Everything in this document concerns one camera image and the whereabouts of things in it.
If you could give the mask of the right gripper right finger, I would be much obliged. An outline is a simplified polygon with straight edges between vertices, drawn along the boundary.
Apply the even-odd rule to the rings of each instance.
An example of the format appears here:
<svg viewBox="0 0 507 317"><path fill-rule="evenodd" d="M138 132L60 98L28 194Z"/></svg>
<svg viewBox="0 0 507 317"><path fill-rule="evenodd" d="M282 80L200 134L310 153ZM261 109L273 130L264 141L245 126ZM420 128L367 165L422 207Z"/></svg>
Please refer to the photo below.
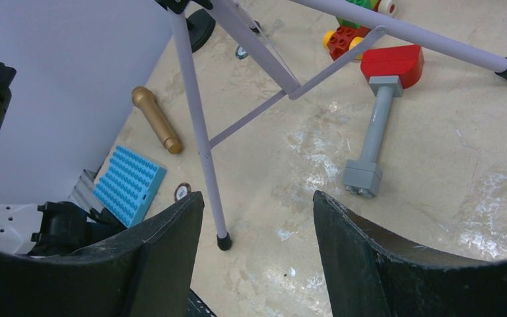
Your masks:
<svg viewBox="0 0 507 317"><path fill-rule="evenodd" d="M321 191L313 215L334 316L507 316L507 260L429 248Z"/></svg>

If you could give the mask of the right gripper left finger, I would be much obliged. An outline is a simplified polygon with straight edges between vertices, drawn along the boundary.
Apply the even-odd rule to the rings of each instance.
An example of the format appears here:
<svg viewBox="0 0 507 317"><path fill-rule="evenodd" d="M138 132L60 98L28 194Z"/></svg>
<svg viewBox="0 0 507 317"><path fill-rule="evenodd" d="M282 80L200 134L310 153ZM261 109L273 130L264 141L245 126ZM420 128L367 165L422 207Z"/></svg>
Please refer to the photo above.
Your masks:
<svg viewBox="0 0 507 317"><path fill-rule="evenodd" d="M0 316L186 316L204 207L190 193L68 256L0 252Z"/></svg>

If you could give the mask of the gold microphone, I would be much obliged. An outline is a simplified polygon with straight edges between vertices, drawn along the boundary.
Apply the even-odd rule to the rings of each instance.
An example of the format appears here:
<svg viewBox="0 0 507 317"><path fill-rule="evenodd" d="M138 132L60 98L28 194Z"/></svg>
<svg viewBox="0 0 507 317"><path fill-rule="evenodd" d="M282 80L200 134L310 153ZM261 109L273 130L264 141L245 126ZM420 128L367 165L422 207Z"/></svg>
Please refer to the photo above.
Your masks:
<svg viewBox="0 0 507 317"><path fill-rule="evenodd" d="M162 146L172 155L180 154L182 142L156 103L155 95L148 88L139 86L132 90L131 96L133 105L143 113Z"/></svg>

